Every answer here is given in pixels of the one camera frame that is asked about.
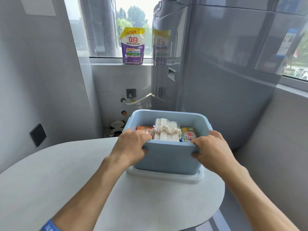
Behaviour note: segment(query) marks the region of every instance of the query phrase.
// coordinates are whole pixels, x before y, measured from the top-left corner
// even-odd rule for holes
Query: packaged food
[[[150,133],[154,140],[179,142],[181,138],[181,129],[177,122],[165,118],[157,118]]]
[[[195,134],[195,130],[192,127],[182,127],[182,138],[183,138],[183,142],[189,142],[196,138],[197,135]]]
[[[145,133],[150,135],[150,130],[153,129],[154,127],[149,127],[149,126],[138,126],[137,127],[137,131],[141,132],[141,133]]]
[[[126,27],[121,34],[123,63],[141,65],[144,56],[144,28]]]

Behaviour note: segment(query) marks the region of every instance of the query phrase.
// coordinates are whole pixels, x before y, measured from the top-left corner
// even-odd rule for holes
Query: blue wristband
[[[42,227],[41,231],[61,231],[60,229],[58,229],[54,223],[52,222],[52,220],[50,219],[49,221],[47,221],[46,224],[44,224],[44,226]]]

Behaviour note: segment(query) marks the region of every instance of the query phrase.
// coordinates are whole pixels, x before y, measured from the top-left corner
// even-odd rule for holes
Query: power socket
[[[126,98],[136,98],[136,89],[126,89]]]

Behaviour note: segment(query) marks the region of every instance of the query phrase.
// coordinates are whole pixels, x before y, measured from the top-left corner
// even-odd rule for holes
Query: white table
[[[48,147],[0,174],[1,231],[39,230],[88,181],[116,140]],[[211,218],[224,194],[224,182],[208,170],[199,184],[143,179],[124,172],[94,230],[187,229]]]

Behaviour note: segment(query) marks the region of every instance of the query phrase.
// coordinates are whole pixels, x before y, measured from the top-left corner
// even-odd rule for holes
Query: forearm
[[[105,158],[90,180],[52,218],[61,231],[91,231],[125,166]]]
[[[271,202],[239,164],[223,176],[255,231],[297,230],[296,226]]]

